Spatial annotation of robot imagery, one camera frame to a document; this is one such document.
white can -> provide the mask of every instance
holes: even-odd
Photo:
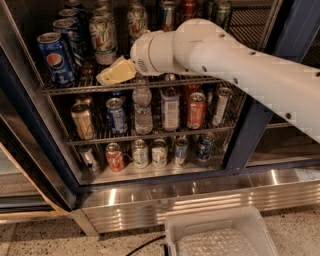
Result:
[[[156,168],[163,168],[168,163],[168,146],[163,139],[156,139],[152,144],[152,164]]]

plastic bin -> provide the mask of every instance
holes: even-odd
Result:
[[[252,206],[168,216],[165,229],[171,256],[278,255]]]

blue can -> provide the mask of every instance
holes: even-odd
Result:
[[[213,134],[211,132],[203,133],[198,139],[196,155],[201,160],[208,160],[213,146]]]
[[[73,19],[60,19],[53,22],[53,30],[61,33],[62,37],[68,42],[73,52],[75,63],[81,67],[84,63],[84,52],[82,49],[82,38],[79,33],[76,21]]]
[[[73,19],[78,27],[78,33],[82,44],[82,51],[88,50],[88,39],[85,36],[85,31],[88,29],[85,24],[80,22],[80,11],[77,9],[64,9],[59,12],[59,16],[63,19]]]
[[[51,73],[54,83],[67,87],[76,81],[75,64],[72,53],[60,33],[45,33],[37,38],[38,47]]]
[[[123,101],[119,98],[107,100],[107,115],[113,135],[123,135],[128,130],[127,118],[123,108]]]

bottle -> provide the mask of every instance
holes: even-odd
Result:
[[[145,85],[138,85],[133,90],[132,98],[134,102],[134,124],[137,134],[148,134],[153,129],[151,111],[151,90]]]
[[[180,126],[180,94],[176,87],[161,89],[162,126],[167,131],[175,131]]]

speckled floor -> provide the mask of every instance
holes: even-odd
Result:
[[[262,213],[270,236],[283,256],[320,255],[320,206]],[[164,235],[163,226],[86,237],[69,219],[0,225],[0,256],[125,256]],[[132,255],[163,256],[160,239]]]

